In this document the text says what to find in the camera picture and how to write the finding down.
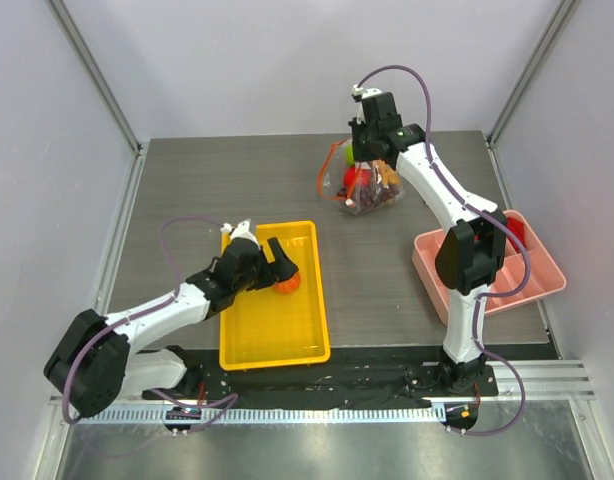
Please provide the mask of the orange fake pumpkin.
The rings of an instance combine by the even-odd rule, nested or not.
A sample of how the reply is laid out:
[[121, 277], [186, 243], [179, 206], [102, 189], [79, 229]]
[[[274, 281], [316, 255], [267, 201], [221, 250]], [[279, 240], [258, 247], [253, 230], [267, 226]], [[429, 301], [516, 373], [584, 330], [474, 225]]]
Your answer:
[[282, 295], [288, 295], [296, 291], [301, 284], [301, 275], [299, 272], [296, 272], [290, 278], [279, 281], [274, 285], [274, 290]]

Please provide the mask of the clear zip top bag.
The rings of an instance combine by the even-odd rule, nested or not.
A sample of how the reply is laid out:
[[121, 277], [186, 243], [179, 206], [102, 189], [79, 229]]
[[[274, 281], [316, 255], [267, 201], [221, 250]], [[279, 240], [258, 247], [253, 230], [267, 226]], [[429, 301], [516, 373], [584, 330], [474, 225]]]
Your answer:
[[353, 215], [398, 202], [404, 196], [400, 176], [382, 160], [356, 163], [350, 139], [331, 145], [317, 176], [318, 196]]

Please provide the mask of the red fake fruit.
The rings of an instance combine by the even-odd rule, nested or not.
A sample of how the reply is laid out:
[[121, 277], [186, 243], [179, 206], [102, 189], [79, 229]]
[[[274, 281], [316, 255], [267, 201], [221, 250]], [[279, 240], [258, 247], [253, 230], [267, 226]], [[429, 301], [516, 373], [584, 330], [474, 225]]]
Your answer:
[[371, 169], [362, 167], [349, 167], [343, 176], [343, 186], [350, 189], [352, 186], [364, 188], [373, 181]]

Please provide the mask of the purple fake grapes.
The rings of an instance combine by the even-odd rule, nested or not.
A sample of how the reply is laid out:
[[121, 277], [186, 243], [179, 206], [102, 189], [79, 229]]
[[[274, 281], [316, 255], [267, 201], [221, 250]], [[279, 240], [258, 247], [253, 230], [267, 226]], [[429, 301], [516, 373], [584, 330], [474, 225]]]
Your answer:
[[371, 183], [356, 190], [355, 202], [360, 212], [381, 208], [395, 203], [401, 196], [397, 185]]

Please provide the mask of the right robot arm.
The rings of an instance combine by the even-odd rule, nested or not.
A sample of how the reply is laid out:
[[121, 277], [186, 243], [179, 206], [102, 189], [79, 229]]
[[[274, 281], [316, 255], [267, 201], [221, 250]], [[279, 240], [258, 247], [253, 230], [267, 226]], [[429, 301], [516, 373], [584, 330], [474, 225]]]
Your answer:
[[479, 337], [485, 296], [504, 263], [506, 217], [496, 203], [460, 185], [429, 134], [403, 123], [392, 93], [354, 87], [352, 97], [359, 105], [349, 123], [355, 161], [382, 160], [393, 168], [414, 187], [445, 233], [434, 260], [449, 298], [438, 385], [449, 394], [462, 394], [485, 370]]

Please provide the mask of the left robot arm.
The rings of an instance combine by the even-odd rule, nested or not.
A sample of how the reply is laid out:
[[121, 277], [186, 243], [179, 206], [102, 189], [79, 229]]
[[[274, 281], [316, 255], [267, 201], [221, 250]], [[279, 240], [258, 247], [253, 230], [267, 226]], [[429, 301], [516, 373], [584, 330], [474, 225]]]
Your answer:
[[202, 369], [179, 346], [146, 348], [231, 307], [237, 294], [285, 285], [299, 277], [277, 238], [266, 258], [254, 240], [236, 238], [204, 270], [172, 292], [123, 312], [79, 313], [44, 367], [62, 394], [65, 420], [74, 424], [108, 408], [117, 398], [159, 390], [187, 399], [199, 389]]

